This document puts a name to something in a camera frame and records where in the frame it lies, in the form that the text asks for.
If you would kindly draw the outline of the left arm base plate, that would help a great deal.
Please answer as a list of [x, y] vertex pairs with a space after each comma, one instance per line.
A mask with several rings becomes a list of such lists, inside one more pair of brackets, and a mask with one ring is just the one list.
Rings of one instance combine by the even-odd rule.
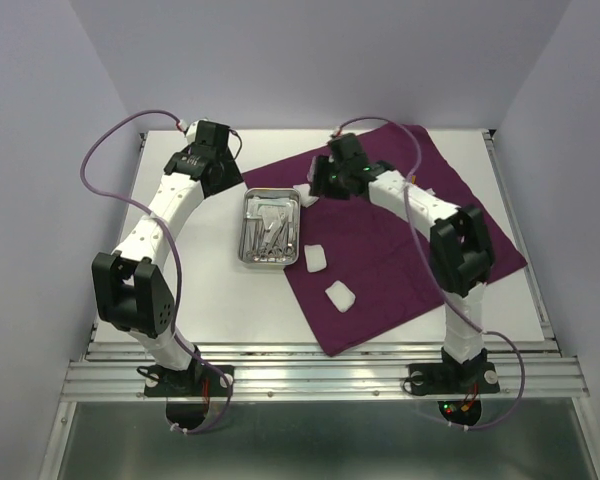
[[200, 364], [183, 371], [154, 364], [139, 366], [136, 372], [144, 379], [144, 395], [148, 398], [226, 398], [226, 380], [233, 379], [235, 369], [232, 365], [221, 365], [219, 369], [224, 376]]

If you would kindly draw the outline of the white gauze pad top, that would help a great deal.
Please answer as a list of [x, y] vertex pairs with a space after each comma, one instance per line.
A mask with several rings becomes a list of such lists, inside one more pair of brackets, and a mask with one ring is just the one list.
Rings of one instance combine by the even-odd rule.
[[311, 194], [309, 184], [294, 185], [293, 189], [298, 192], [301, 206], [304, 208], [311, 207], [319, 200], [317, 196]]

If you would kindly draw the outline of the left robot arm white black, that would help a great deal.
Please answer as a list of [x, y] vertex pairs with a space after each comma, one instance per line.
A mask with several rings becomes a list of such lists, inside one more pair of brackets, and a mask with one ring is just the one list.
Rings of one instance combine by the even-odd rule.
[[243, 179], [229, 147], [232, 129], [200, 120], [184, 134], [186, 146], [163, 169], [157, 191], [130, 233], [112, 253], [92, 262], [98, 315], [134, 338], [154, 359], [139, 368], [148, 396], [193, 396], [217, 375], [176, 326], [180, 287], [169, 288], [162, 270], [191, 214], [211, 196]]

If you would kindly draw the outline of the white green sterile pouch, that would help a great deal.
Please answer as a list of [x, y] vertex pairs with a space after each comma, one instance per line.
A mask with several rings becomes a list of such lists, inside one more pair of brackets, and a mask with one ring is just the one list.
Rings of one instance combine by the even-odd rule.
[[246, 214], [248, 218], [261, 216], [265, 209], [275, 209], [278, 212], [284, 212], [286, 215], [293, 212], [297, 206], [297, 201], [288, 197], [282, 198], [264, 198], [253, 197], [247, 200]]

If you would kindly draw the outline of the small clear bagged packet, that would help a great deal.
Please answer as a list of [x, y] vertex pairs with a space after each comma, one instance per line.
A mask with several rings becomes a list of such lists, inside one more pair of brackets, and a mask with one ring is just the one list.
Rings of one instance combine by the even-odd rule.
[[264, 229], [272, 232], [280, 229], [287, 222], [288, 211], [286, 208], [267, 206], [260, 210], [260, 215]]

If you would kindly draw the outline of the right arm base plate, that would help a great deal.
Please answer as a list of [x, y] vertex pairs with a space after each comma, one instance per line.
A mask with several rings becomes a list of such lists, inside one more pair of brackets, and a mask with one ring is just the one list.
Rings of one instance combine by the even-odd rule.
[[410, 395], [464, 395], [477, 387], [479, 394], [500, 392], [494, 365], [490, 362], [477, 367], [457, 367], [447, 363], [414, 363], [407, 366], [408, 374], [401, 388]]

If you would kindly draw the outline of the stainless steel tray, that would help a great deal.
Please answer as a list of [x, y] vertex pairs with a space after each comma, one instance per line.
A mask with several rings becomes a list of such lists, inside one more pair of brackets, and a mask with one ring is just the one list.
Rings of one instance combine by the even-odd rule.
[[252, 188], [243, 199], [238, 259], [284, 269], [299, 258], [301, 198], [293, 188]]

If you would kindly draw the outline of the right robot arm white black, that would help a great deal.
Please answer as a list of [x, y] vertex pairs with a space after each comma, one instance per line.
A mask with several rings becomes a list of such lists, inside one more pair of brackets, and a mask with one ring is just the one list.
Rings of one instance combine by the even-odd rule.
[[398, 216], [411, 229], [425, 272], [445, 304], [445, 337], [438, 363], [411, 363], [403, 383], [415, 396], [493, 394], [500, 390], [483, 341], [482, 299], [495, 261], [483, 212], [443, 201], [391, 164], [370, 162], [358, 137], [335, 135], [310, 168], [313, 196], [352, 196]]

